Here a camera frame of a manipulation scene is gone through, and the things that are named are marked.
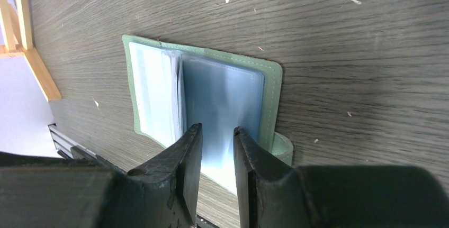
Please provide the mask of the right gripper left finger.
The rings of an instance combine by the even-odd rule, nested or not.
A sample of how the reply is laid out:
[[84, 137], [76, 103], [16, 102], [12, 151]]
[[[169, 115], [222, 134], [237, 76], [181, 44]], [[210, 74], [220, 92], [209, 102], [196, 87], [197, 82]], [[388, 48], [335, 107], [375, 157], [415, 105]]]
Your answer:
[[1, 227], [194, 226], [201, 124], [129, 171], [77, 147], [72, 153], [1, 153]]

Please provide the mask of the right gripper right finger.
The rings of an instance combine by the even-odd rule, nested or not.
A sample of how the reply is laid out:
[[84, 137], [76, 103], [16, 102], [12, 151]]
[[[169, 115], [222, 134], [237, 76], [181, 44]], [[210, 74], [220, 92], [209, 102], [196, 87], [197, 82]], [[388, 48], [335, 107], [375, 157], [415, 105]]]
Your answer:
[[414, 166], [290, 167], [234, 130], [241, 227], [448, 227], [448, 197]]

